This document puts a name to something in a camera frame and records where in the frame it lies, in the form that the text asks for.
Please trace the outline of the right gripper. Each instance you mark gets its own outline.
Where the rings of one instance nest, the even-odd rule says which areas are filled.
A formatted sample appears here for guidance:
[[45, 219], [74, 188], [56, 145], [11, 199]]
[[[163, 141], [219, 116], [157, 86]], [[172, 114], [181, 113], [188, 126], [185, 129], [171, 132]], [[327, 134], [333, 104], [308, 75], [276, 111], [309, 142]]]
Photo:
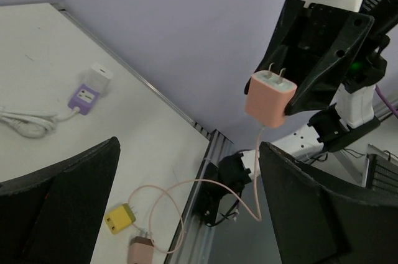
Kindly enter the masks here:
[[348, 67], [357, 56], [374, 18], [344, 9], [285, 0], [260, 64], [297, 85], [287, 104], [288, 116], [328, 108]]

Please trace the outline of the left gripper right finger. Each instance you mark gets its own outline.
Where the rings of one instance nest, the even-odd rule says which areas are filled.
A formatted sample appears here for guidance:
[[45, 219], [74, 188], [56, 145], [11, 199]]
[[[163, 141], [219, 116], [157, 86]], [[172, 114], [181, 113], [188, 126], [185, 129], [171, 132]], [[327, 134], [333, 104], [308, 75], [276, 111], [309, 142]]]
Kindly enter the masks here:
[[397, 196], [309, 166], [269, 142], [259, 166], [282, 263], [397, 263]]

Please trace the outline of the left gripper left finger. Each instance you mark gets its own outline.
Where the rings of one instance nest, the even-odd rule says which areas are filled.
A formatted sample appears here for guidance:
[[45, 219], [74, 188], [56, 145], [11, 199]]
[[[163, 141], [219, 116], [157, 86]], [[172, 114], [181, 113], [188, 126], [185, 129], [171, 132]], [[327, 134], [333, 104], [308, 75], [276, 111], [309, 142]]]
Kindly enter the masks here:
[[1, 183], [1, 263], [89, 263], [120, 156], [111, 137]]

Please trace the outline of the purple power strip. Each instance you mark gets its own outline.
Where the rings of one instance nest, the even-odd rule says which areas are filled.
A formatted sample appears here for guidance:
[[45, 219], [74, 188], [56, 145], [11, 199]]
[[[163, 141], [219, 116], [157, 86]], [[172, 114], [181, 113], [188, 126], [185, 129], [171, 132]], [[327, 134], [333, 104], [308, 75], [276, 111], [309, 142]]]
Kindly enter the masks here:
[[78, 112], [85, 116], [92, 110], [99, 97], [99, 92], [91, 89], [86, 84], [81, 84], [69, 99], [67, 106], [70, 109], [79, 108]]

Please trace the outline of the white 80W charger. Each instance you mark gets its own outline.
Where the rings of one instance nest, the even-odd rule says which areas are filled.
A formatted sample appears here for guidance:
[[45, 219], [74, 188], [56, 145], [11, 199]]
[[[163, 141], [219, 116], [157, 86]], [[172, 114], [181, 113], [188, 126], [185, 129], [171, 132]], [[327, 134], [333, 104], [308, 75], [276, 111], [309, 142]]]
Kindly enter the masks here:
[[113, 72], [99, 63], [91, 65], [83, 79], [83, 84], [94, 92], [103, 94], [113, 78]]

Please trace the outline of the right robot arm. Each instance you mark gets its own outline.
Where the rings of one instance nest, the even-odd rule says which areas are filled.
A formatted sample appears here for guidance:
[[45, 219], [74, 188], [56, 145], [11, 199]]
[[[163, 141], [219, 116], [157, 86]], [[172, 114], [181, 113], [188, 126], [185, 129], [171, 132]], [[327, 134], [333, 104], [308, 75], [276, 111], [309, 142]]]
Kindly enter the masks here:
[[379, 126], [373, 109], [397, 0], [285, 0], [265, 55], [245, 86], [248, 115], [278, 128], [313, 116], [275, 145], [298, 159], [336, 152]]

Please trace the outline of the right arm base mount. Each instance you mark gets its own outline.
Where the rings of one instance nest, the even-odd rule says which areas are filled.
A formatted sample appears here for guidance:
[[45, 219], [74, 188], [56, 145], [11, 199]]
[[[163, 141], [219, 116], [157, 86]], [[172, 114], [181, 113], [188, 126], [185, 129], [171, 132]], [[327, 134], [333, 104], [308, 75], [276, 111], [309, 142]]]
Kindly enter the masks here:
[[[205, 168], [193, 214], [208, 227], [215, 227], [234, 214], [243, 189], [251, 182], [251, 170], [244, 167], [242, 157], [243, 152], [239, 151], [224, 157], [216, 165], [210, 162]], [[220, 202], [228, 194], [237, 194], [238, 197], [226, 213], [218, 218]]]

